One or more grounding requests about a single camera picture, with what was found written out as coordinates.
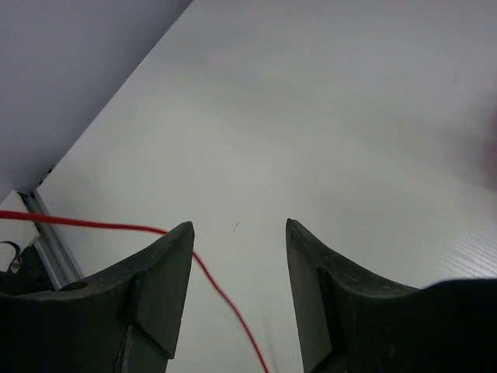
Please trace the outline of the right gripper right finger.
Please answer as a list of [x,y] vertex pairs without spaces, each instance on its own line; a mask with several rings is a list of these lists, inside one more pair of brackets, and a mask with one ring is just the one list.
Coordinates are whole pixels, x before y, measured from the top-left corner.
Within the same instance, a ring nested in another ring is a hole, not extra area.
[[286,224],[287,264],[306,372],[494,372],[496,282],[417,289]]

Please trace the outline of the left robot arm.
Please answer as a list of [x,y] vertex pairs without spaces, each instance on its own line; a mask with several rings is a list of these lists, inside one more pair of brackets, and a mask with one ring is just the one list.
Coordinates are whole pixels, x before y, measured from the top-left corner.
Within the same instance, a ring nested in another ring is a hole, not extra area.
[[1,270],[1,293],[27,295],[53,291],[54,286],[35,246],[21,250],[12,241],[1,241],[1,254],[12,253],[8,266]]

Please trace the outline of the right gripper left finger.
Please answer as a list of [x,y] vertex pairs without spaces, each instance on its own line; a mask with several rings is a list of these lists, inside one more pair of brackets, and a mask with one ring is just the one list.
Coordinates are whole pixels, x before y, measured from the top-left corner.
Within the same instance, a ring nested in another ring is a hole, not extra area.
[[1,296],[3,372],[163,372],[174,357],[193,258],[184,222],[62,288]]

